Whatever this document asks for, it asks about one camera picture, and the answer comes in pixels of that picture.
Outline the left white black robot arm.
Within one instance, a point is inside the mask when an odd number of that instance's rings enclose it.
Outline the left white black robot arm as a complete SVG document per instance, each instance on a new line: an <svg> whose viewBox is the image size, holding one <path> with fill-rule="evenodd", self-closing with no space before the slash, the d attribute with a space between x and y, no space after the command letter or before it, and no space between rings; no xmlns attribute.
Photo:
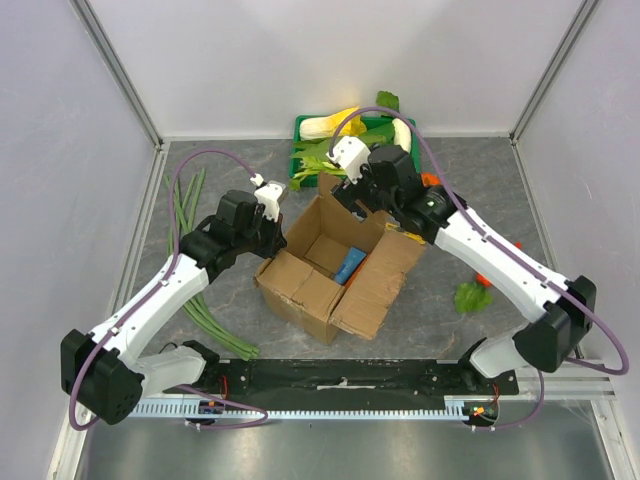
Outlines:
<svg viewBox="0 0 640 480"><path fill-rule="evenodd" d="M208 393L219 382L217 356L196 341L144 356L171 317L201 293L238 256L274 257L286 245L280 204L284 185L270 181L249 193L228 191L215 214L179 243L161 270L118 312L88 333L71 330L61 341L61 387L72 405L115 425L139 401L178 385Z"/></svg>

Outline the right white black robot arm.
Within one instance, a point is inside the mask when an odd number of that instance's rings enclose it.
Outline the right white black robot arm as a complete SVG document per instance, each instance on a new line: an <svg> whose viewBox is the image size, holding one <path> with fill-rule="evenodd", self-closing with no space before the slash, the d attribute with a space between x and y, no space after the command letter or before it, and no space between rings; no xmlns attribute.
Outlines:
<svg viewBox="0 0 640 480"><path fill-rule="evenodd" d="M497 287L527 323L521 329L474 344L458 381L477 394L506 371L530 365L553 373L591 330L583 307L593 308L594 283L553 272L508 243L457 195L426 186L410 155L397 145L368 148L354 137L334 147L329 160L345 179L332 194L360 217L384 211L405 231L464 261Z"/></svg>

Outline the brown cardboard express box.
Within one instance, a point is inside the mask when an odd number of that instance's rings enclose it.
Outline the brown cardboard express box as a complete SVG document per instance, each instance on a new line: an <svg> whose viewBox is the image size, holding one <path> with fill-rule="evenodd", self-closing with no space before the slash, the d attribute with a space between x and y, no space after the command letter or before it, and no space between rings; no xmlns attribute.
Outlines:
<svg viewBox="0 0 640 480"><path fill-rule="evenodd" d="M286 247L254 276L272 312L324 344L340 330L373 339L425 251L424 241L392 227L384 212L357 220L332 196L338 183L320 175Z"/></svg>

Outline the blue tube product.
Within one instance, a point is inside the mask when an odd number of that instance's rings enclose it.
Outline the blue tube product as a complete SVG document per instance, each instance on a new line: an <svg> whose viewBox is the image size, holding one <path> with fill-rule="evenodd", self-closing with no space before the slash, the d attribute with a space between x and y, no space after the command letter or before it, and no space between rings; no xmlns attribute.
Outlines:
<svg viewBox="0 0 640 480"><path fill-rule="evenodd" d="M366 252L356 247L351 247L338 271L334 274L333 280L339 285L345 285L351 274L366 257Z"/></svg>

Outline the yellow utility knife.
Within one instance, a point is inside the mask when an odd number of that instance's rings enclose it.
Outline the yellow utility knife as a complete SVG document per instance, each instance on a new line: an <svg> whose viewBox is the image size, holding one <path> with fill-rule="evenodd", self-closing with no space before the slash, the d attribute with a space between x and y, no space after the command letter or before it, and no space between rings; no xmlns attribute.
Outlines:
<svg viewBox="0 0 640 480"><path fill-rule="evenodd" d="M426 241L420 235L410 233L410 232L406 231L405 229L403 229L402 227L400 227L399 225L387 222L387 223L385 223L385 229L387 231L393 231L393 232L402 234L405 237L410 238L411 240L419 243L420 245L425 245L426 244Z"/></svg>

